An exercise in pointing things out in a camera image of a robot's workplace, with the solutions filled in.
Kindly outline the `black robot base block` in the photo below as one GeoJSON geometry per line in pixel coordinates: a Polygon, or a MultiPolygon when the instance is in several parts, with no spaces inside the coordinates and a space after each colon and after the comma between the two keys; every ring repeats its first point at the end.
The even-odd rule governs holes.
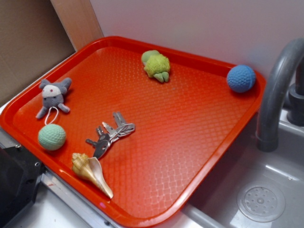
{"type": "Polygon", "coordinates": [[[0,226],[8,227],[35,204],[44,165],[21,145],[0,150],[0,226]]]}

